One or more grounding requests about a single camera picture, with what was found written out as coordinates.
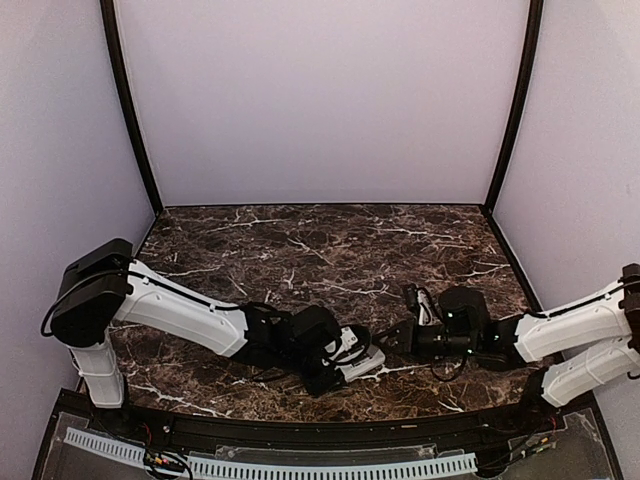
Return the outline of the white remote control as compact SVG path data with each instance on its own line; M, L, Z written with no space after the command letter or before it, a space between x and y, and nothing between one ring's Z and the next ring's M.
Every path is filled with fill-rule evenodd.
M344 381L351 383L382 366L385 359L384 352L375 345L371 345L363 356L352 357L345 365L339 365L337 369L342 373Z

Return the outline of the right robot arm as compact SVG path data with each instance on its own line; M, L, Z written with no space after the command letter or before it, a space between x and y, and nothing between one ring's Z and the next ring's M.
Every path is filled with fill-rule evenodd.
M574 398L626 375L639 377L639 266L626 265L619 279L592 296L543 312L491 319L483 293L454 286L432 298L409 285L413 317L375 336L387 352L428 360L475 358L492 371L509 371L581 347L580 354L531 374L522 403L510 413L521 434L534 432Z

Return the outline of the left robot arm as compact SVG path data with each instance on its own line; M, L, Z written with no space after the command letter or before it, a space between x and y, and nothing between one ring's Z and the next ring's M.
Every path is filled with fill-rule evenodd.
M115 238L66 267L40 333L70 349L92 403L120 436L134 435L141 415L125 401L108 336L114 320L161 330L237 363L291 372L313 396L347 382L338 358L341 328L329 310L310 306L291 314L260 302L216 301L160 276L134 258L130 242Z

